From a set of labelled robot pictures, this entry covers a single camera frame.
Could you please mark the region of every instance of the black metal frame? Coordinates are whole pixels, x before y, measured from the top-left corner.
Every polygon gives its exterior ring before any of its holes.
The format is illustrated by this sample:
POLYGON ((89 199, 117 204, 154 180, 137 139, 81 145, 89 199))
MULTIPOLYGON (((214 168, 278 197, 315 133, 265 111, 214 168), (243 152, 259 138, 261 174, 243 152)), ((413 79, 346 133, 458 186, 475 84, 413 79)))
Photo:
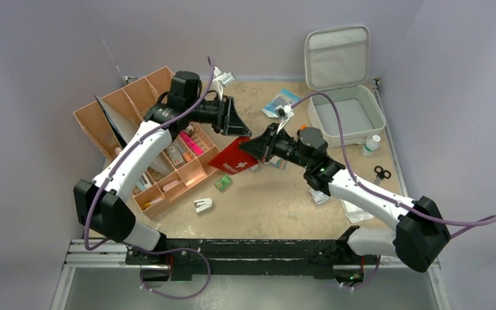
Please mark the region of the black metal frame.
MULTIPOLYGON (((262 239, 183 239, 171 238, 159 251, 191 248, 201 252, 210 263, 212 274, 227 275, 302 275, 339 282, 360 282, 353 277, 360 269, 335 269, 338 265, 360 265, 362 257, 348 246, 349 236, 358 228, 350 227, 337 240, 262 240, 262 239)), ((201 257, 190 251, 170 254, 172 281, 189 281, 194 274, 207 274, 201 257)), ((365 256, 374 264, 376 256, 365 256)), ((129 251, 127 265, 165 265, 166 255, 152 256, 136 249, 129 251)))

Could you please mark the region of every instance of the black panel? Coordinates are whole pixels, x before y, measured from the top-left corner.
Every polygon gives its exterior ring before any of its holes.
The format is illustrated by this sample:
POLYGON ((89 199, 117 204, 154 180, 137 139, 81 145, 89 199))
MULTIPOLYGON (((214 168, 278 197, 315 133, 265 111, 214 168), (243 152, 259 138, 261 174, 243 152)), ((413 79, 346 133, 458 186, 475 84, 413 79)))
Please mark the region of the black panel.
MULTIPOLYGON (((413 208, 429 216, 442 218, 436 203, 425 196, 413 208)), ((393 244, 400 260, 413 270, 424 273, 450 241, 449 233, 444 224, 425 220, 410 212, 400 219, 393 244)))
MULTIPOLYGON (((98 187, 85 180, 77 182, 73 188, 77 220, 85 225, 88 210, 98 187)), ((127 205, 117 196, 103 191, 90 222, 90 228, 115 242, 122 242, 136 224, 136 217, 127 205)))

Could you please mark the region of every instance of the pink item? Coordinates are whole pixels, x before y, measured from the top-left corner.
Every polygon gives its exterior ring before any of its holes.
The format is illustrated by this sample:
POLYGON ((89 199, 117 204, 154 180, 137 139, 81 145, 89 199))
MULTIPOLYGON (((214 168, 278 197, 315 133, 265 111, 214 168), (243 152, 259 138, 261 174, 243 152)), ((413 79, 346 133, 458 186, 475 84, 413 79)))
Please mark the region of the pink item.
POLYGON ((202 155, 202 150, 201 148, 199 148, 197 146, 197 144, 195 144, 195 142, 193 140, 191 140, 191 138, 186 134, 184 133, 183 131, 180 132, 180 138, 183 140, 183 142, 185 142, 185 144, 187 144, 187 146, 197 155, 197 156, 200 156, 202 155))

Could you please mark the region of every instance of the small white bottle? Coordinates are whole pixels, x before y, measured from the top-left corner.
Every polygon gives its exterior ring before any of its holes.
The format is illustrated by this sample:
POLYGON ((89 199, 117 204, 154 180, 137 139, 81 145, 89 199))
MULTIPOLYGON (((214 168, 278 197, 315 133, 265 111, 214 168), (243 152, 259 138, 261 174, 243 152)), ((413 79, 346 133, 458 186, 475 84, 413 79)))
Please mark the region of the small white bottle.
POLYGON ((362 146, 362 155, 365 157, 372 156, 373 152, 379 147, 379 141, 381 141, 381 137, 376 134, 368 136, 366 142, 362 146))

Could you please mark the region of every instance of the white wall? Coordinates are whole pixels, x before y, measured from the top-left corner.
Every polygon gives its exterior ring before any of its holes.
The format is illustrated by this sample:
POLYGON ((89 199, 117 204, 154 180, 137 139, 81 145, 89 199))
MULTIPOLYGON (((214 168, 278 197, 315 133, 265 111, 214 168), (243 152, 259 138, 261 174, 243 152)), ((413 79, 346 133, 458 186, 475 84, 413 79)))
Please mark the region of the white wall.
MULTIPOLYGON (((410 195, 435 199, 448 219, 496 213, 496 1, 425 1, 382 99, 410 195)), ((457 309, 496 309, 496 224, 440 259, 457 309)))
POLYGON ((204 73, 207 54, 238 78, 304 78, 307 34, 366 25, 380 76, 423 0, 84 0, 123 74, 168 65, 204 73))
POLYGON ((119 84, 82 2, 0 0, 0 309, 50 307, 103 162, 72 112, 119 84))

